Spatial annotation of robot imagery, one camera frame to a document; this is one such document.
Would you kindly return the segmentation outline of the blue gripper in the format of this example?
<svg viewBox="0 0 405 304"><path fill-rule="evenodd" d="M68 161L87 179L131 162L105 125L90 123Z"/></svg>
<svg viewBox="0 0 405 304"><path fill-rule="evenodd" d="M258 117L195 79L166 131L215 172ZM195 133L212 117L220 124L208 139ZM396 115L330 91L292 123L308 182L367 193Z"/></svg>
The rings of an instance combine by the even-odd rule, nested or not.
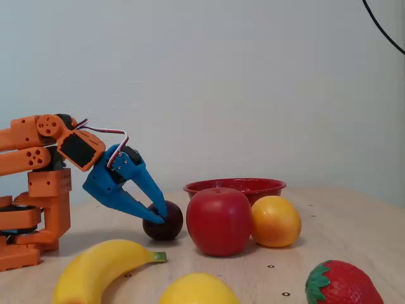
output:
<svg viewBox="0 0 405 304"><path fill-rule="evenodd" d="M113 168L107 167L108 160L117 147L118 144L111 146L96 162L83 184L83 189L108 208L155 224L163 224L163 219L168 216L165 199L147 171L141 155L137 151L122 151L113 161ZM123 189L127 181L136 184L151 200L157 214L148 210Z"/></svg>

